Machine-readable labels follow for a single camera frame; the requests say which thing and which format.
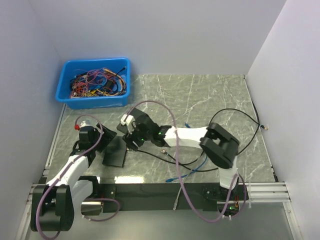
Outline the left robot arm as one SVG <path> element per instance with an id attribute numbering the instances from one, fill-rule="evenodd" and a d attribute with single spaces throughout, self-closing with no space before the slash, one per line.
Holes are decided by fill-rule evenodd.
<path id="1" fill-rule="evenodd" d="M 74 222 L 75 211 L 85 199 L 95 201 L 101 189 L 95 176 L 84 176 L 97 152 L 102 152 L 117 133 L 102 124 L 85 121 L 75 124 L 78 140 L 66 164 L 45 185 L 34 188 L 31 201 L 30 228 L 34 232 L 65 232 Z"/>

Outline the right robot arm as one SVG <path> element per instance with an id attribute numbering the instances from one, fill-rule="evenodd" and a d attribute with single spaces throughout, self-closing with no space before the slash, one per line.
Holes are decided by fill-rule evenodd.
<path id="1" fill-rule="evenodd" d="M 127 147 L 136 151 L 145 142 L 157 147 L 190 147 L 201 149 L 218 167 L 220 195 L 230 200 L 238 193 L 237 155 L 240 142 L 217 123 L 199 128 L 176 128 L 156 123 L 119 123 L 117 130 L 124 134 Z"/>

